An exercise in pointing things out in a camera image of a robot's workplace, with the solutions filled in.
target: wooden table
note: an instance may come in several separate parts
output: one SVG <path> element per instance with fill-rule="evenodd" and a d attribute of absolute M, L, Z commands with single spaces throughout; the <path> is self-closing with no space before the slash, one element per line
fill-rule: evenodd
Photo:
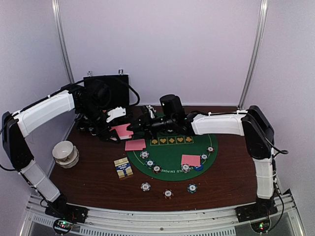
<path fill-rule="evenodd" d="M 185 107 L 203 112 L 229 112 L 235 107 Z M 168 182 L 153 179 L 131 163 L 134 175 L 119 179 L 114 160 L 126 157 L 125 142 L 101 142 L 89 133 L 72 129 L 68 140 L 80 151 L 80 161 L 71 169 L 55 166 L 52 182 L 72 204 L 119 210 L 174 211 L 209 209 L 251 203 L 256 197 L 254 164 L 246 150 L 244 137 L 217 135 L 219 153 L 213 166 L 202 175 L 185 181 Z M 143 192 L 140 185 L 151 184 Z M 198 185 L 195 194 L 188 194 L 190 183 Z M 165 189 L 172 189 L 174 198 L 166 200 Z"/>

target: white wall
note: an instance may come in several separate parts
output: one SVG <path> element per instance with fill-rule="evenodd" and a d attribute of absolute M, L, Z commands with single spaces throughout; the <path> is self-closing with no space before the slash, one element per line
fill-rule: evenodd
<path fill-rule="evenodd" d="M 0 1 L 0 115 L 14 112 L 67 83 L 50 0 Z M 64 114 L 34 131 L 28 144 L 47 173 L 51 150 L 73 121 Z M 3 148 L 0 163 L 11 168 Z M 14 236 L 30 197 L 17 173 L 0 169 L 0 235 Z"/>
<path fill-rule="evenodd" d="M 175 93 L 188 105 L 237 105 L 259 9 L 259 0 L 60 1 L 75 80 L 123 68 L 141 104 Z"/>
<path fill-rule="evenodd" d="M 307 235 L 315 235 L 315 1 L 269 1 L 246 107 L 261 107 L 275 129 L 279 178 L 292 190 Z"/>

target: poker chip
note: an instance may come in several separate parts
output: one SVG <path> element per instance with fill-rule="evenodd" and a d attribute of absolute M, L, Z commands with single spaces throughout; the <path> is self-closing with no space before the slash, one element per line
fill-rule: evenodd
<path fill-rule="evenodd" d="M 146 160 L 144 163 L 147 167 L 153 167 L 155 165 L 154 160 Z"/>
<path fill-rule="evenodd" d="M 187 164 L 182 165 L 182 171 L 188 173 L 190 171 L 190 166 Z"/>
<path fill-rule="evenodd" d="M 148 192 L 151 189 L 151 185 L 147 182 L 141 184 L 141 190 L 143 192 Z"/>
<path fill-rule="evenodd" d="M 153 173 L 158 174 L 162 171 L 161 166 L 154 166 L 153 167 Z"/>
<path fill-rule="evenodd" d="M 142 159 L 147 159 L 148 157 L 149 157 L 149 152 L 148 151 L 142 151 L 142 152 L 140 152 L 140 157 L 142 158 Z"/>
<path fill-rule="evenodd" d="M 173 193 L 172 190 L 166 189 L 166 190 L 163 192 L 163 195 L 164 195 L 164 198 L 165 198 L 165 199 L 172 199 L 172 197 L 174 196 L 174 193 Z"/>
<path fill-rule="evenodd" d="M 187 191 L 189 193 L 195 193 L 195 192 L 197 192 L 197 190 L 198 190 L 198 187 L 196 184 L 191 183 L 190 185 L 188 185 Z"/>
<path fill-rule="evenodd" d="M 203 161 L 205 161 L 205 160 L 208 159 L 208 155 L 207 155 L 207 154 L 201 154 L 201 155 L 200 155 L 200 159 L 203 160 Z"/>
<path fill-rule="evenodd" d="M 203 170 L 203 164 L 201 164 L 200 166 L 194 166 L 193 169 L 195 171 L 202 171 Z"/>
<path fill-rule="evenodd" d="M 211 153 L 211 152 L 214 152 L 215 149 L 214 149 L 213 147 L 207 147 L 207 151 L 208 151 L 209 153 Z"/>

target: green poker mat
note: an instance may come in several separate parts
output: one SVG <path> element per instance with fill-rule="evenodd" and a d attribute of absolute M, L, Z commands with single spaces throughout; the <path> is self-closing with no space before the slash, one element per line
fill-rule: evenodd
<path fill-rule="evenodd" d="M 213 147 L 215 151 L 208 153 L 207 147 L 209 146 Z M 149 152 L 150 155 L 147 159 L 140 157 L 142 151 L 127 151 L 129 160 L 142 173 L 160 180 L 182 181 L 201 175 L 213 165 L 218 154 L 218 142 L 213 134 L 197 136 L 158 134 L 157 139 L 146 140 L 146 148 L 143 151 Z M 183 173 L 181 170 L 183 154 L 207 154 L 208 159 L 201 160 L 203 170 L 196 171 L 193 167 L 190 167 L 188 173 Z M 154 160 L 155 165 L 161 166 L 162 171 L 155 174 L 152 168 L 145 165 L 146 160 Z"/>

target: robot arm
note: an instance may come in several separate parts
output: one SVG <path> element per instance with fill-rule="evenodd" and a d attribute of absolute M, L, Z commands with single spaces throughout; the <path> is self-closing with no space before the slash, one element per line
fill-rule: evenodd
<path fill-rule="evenodd" d="M 232 113 L 185 114 L 180 99 L 173 94 L 160 99 L 164 116 L 151 118 L 148 109 L 142 107 L 143 115 L 129 130 L 144 131 L 148 139 L 156 138 L 160 131 L 174 130 L 183 135 L 235 134 L 244 136 L 247 151 L 252 157 L 257 178 L 256 204 L 239 209 L 239 221 L 252 220 L 275 213 L 273 193 L 276 165 L 274 156 L 274 130 L 257 106 Z"/>
<path fill-rule="evenodd" d="M 90 94 L 82 86 L 69 85 L 47 96 L 26 108 L 2 116 L 2 144 L 12 166 L 23 176 L 45 200 L 49 202 L 46 213 L 59 218 L 83 222 L 87 215 L 86 208 L 73 207 L 66 204 L 66 197 L 49 180 L 46 174 L 34 160 L 25 138 L 36 128 L 54 117 L 75 109 L 76 113 L 84 114 L 96 127 L 96 135 L 103 141 L 114 137 L 120 139 L 115 130 L 111 131 L 110 122 L 125 116 L 125 108 L 112 109 L 103 112 L 93 101 Z"/>

